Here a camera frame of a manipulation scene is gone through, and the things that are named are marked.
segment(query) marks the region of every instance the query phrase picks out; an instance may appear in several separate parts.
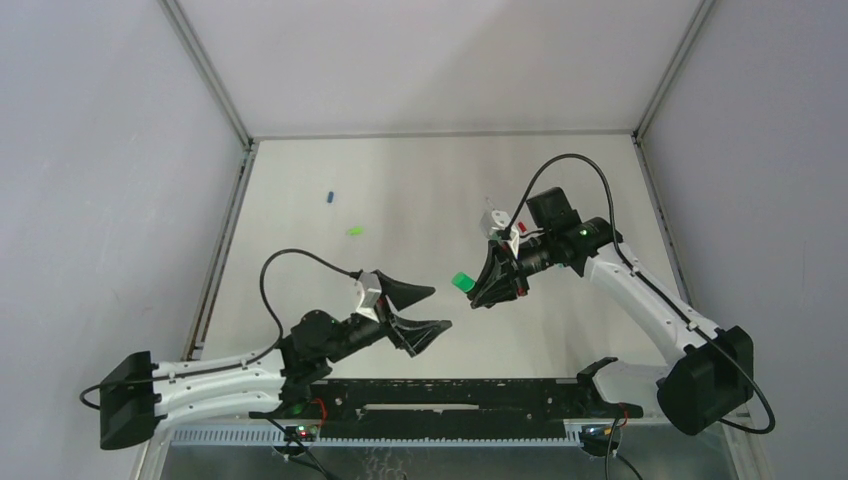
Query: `white tabletop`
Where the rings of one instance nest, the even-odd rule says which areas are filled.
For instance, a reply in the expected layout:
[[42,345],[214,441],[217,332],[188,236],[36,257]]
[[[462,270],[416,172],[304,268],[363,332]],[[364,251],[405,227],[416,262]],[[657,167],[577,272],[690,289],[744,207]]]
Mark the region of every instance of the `white tabletop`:
[[[347,270],[379,268],[401,281],[434,286],[434,296],[401,316],[453,321],[414,359],[381,340],[334,365],[334,378],[567,377],[609,355],[662,364],[636,323],[571,269],[537,274],[527,297],[489,310],[471,310],[451,285],[458,271],[476,278],[485,260],[478,223],[486,197],[511,213],[535,170],[565,152],[587,155],[603,168],[619,231],[643,265],[676,290],[626,135],[268,140],[259,145],[203,359],[274,340],[259,271],[274,251],[298,247]],[[607,218],[601,182],[590,167],[561,161],[534,191],[552,186],[563,188],[584,220]],[[519,219],[533,228],[528,212]],[[347,235],[353,227],[363,233]],[[357,299],[352,280],[296,255],[271,266],[267,292],[287,332],[315,308],[342,320]]]

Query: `green object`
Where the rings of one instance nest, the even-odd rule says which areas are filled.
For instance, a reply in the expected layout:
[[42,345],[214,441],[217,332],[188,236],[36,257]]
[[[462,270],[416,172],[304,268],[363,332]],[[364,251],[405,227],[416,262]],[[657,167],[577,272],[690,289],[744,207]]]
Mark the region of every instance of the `green object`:
[[454,284],[456,288],[462,290],[464,293],[470,292],[475,285],[474,280],[463,272],[459,272],[454,275],[453,279],[451,280],[451,283]]

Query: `gray wall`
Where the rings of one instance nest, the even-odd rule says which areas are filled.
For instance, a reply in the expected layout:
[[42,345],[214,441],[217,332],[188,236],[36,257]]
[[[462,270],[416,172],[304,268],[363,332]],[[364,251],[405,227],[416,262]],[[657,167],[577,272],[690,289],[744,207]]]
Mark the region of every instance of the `gray wall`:
[[0,65],[0,476],[127,478],[76,395],[181,354],[241,148],[153,0],[0,2]]
[[646,139],[698,305],[754,338],[781,479],[844,477],[846,24],[844,0],[720,2]]

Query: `metal frame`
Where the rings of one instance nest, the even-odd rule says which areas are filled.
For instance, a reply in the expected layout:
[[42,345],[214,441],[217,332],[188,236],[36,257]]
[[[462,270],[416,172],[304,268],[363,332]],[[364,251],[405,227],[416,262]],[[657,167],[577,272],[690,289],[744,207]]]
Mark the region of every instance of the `metal frame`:
[[[198,72],[204,83],[209,88],[210,93],[219,104],[222,112],[228,119],[234,133],[237,135],[242,145],[246,149],[244,162],[238,177],[235,181],[233,193],[229,202],[229,211],[224,219],[221,236],[213,255],[207,281],[201,293],[200,302],[198,305],[196,321],[193,326],[191,338],[186,345],[184,358],[193,359],[194,355],[202,349],[203,340],[205,338],[206,329],[208,327],[212,309],[214,308],[215,299],[220,287],[221,277],[224,266],[226,264],[227,255],[233,239],[233,233],[238,222],[238,216],[244,200],[244,195],[250,180],[253,164],[256,158],[257,139],[250,137],[244,123],[242,122],[229,94],[224,88],[220,76],[215,70],[208,54],[203,48],[196,31],[192,27],[185,11],[179,4],[178,0],[159,0],[166,16],[174,27],[175,32],[179,36],[186,52],[192,62],[198,69]],[[498,136],[498,135],[562,135],[562,134],[611,134],[611,133],[630,133],[633,138],[634,149],[639,158],[640,167],[642,169],[644,181],[648,186],[649,196],[654,207],[657,222],[661,225],[663,241],[666,246],[666,251],[669,255],[669,260],[673,266],[675,281],[680,289],[681,296],[687,302],[692,301],[691,292],[684,280],[683,269],[680,264],[680,259],[675,249],[673,241],[673,232],[665,218],[664,208],[657,192],[656,186],[651,174],[650,163],[645,157],[642,140],[645,132],[650,127],[654,118],[657,115],[664,99],[668,95],[675,79],[680,74],[682,68],[689,55],[691,54],[693,45],[699,37],[703,26],[710,14],[713,12],[717,0],[702,0],[696,9],[692,19],[686,28],[686,33],[681,39],[671,61],[669,62],[665,72],[662,75],[660,83],[654,91],[651,100],[648,102],[646,109],[639,120],[639,124],[633,132],[622,131],[598,131],[598,130],[582,130],[582,131],[542,131],[542,132],[436,132],[436,133],[395,133],[395,134],[373,134],[373,135],[322,135],[322,136],[276,136],[262,137],[262,139],[304,139],[304,138],[374,138],[374,137],[442,137],[442,136]],[[738,416],[743,417],[743,421],[747,418],[747,412],[738,412]],[[442,441],[442,443],[453,444],[456,446],[549,446],[551,442],[556,445],[573,445],[574,438],[568,432],[572,432],[585,424],[604,423],[606,419],[587,418],[563,420],[564,436],[562,439],[542,439],[539,441],[528,440],[513,440],[513,441],[479,441],[479,440],[452,440]],[[638,419],[632,420],[636,423],[656,423],[658,419]],[[175,444],[185,444],[186,442],[194,442],[194,444],[207,444],[212,442],[216,445],[221,444],[239,444],[244,445],[250,443],[251,438],[264,439],[268,436],[273,436],[274,432],[269,430],[271,427],[257,425],[257,420],[236,419],[224,420],[221,422],[213,422],[206,425],[193,425],[178,428],[173,432],[168,432],[165,435],[160,435],[152,439],[140,451],[134,469],[134,479],[152,480],[159,478],[164,466],[164,460],[167,455],[168,448],[173,441]],[[209,440],[211,437],[208,432],[217,432],[219,435],[217,440]],[[737,475],[742,480],[772,478],[769,470],[769,465],[762,449],[762,443],[759,438],[738,432],[736,430],[724,427],[725,439],[731,450],[733,463],[737,469]],[[326,446],[368,446],[361,442],[344,440],[344,439],[325,439],[319,442]],[[379,441],[372,440],[371,443],[379,444]],[[415,441],[409,441],[403,446],[412,447],[419,446]],[[432,443],[425,442],[420,446],[432,446]]]

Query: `white wall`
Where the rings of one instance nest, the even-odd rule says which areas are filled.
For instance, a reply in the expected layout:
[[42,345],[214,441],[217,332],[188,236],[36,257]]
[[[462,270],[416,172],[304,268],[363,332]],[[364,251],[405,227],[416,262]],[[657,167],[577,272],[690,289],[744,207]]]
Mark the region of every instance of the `white wall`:
[[152,0],[2,2],[0,65],[0,476],[127,478],[77,393],[181,354],[241,147]]
[[182,0],[256,136],[633,130],[698,0]]
[[698,303],[754,338],[779,479],[844,477],[846,22],[843,0],[721,2],[646,141]]

